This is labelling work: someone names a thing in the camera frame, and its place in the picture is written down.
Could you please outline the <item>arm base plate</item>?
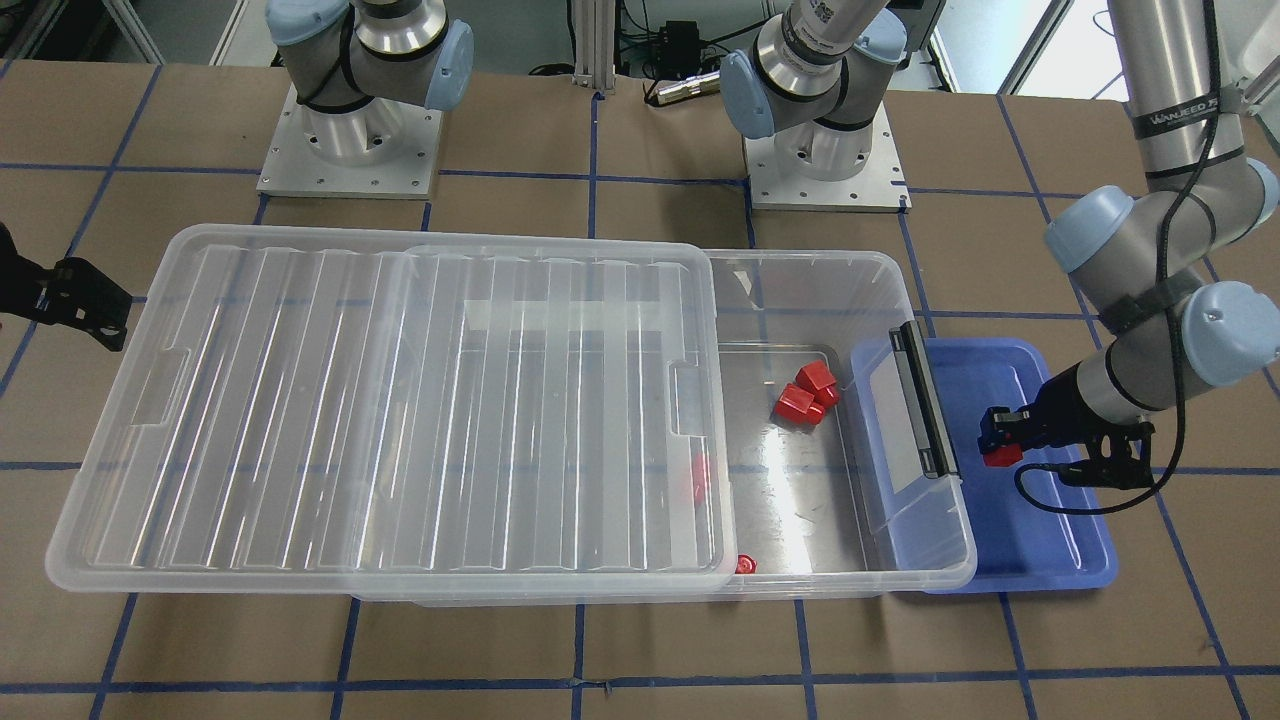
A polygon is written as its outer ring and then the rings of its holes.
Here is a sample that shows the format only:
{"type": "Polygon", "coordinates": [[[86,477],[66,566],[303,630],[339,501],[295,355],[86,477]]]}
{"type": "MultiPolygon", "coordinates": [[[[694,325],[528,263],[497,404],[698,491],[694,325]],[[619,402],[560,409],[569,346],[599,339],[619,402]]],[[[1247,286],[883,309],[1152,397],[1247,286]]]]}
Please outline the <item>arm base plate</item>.
{"type": "Polygon", "coordinates": [[[852,132],[815,122],[744,138],[751,202],[769,211],[900,213],[913,208],[884,104],[852,132]]]}
{"type": "Polygon", "coordinates": [[[346,114],[289,88],[256,190],[270,197],[429,200],[444,113],[375,99],[346,114]]]}

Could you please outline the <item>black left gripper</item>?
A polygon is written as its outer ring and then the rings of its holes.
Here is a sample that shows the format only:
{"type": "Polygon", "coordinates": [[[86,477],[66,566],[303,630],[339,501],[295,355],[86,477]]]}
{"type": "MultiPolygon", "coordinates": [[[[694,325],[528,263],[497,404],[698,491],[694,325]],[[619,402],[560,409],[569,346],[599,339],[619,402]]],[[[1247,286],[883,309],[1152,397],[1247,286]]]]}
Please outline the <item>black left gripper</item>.
{"type": "Polygon", "coordinates": [[[1074,365],[1046,382],[1023,409],[986,409],[979,451],[1088,445],[1138,427],[1156,407],[1123,388],[1107,365],[1074,365]]]}

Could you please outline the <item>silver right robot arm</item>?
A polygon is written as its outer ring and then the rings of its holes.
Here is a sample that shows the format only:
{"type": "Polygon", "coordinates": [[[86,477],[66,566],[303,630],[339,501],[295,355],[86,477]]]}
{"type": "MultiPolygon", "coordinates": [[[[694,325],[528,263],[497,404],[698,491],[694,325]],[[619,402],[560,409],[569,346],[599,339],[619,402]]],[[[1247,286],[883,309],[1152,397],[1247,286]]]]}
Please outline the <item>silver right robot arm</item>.
{"type": "Polygon", "coordinates": [[[429,199],[474,32],[442,1],[269,1],[291,91],[256,188],[269,197],[429,199]]]}

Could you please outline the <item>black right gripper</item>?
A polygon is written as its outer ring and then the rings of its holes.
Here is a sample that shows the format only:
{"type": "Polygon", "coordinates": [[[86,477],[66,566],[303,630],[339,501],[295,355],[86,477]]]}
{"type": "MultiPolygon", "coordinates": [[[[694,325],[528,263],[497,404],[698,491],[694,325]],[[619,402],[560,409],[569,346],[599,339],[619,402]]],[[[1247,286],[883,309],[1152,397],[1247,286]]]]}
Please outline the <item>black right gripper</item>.
{"type": "Polygon", "coordinates": [[[46,269],[22,256],[1,223],[1,313],[78,329],[120,352],[132,306],[133,296],[83,258],[46,269]]]}

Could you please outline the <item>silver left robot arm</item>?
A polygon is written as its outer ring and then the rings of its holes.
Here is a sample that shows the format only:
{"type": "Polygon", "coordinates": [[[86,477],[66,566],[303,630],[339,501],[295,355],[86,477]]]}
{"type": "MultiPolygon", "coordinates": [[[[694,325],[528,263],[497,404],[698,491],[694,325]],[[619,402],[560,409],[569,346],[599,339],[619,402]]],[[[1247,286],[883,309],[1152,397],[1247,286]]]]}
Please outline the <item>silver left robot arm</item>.
{"type": "MultiPolygon", "coordinates": [[[[1277,177],[1244,151],[1240,102],[1222,69],[1212,1],[1111,1],[1132,128],[1148,190],[1100,187],[1055,218],[1044,242],[1114,342],[1046,382],[1019,410],[991,409],[980,451],[1078,445],[1233,386],[1277,360],[1277,306],[1196,264],[1265,223],[1277,177]]],[[[869,131],[905,28],[882,1],[794,1],[753,47],[719,64],[739,133],[796,126],[869,131]]]]}

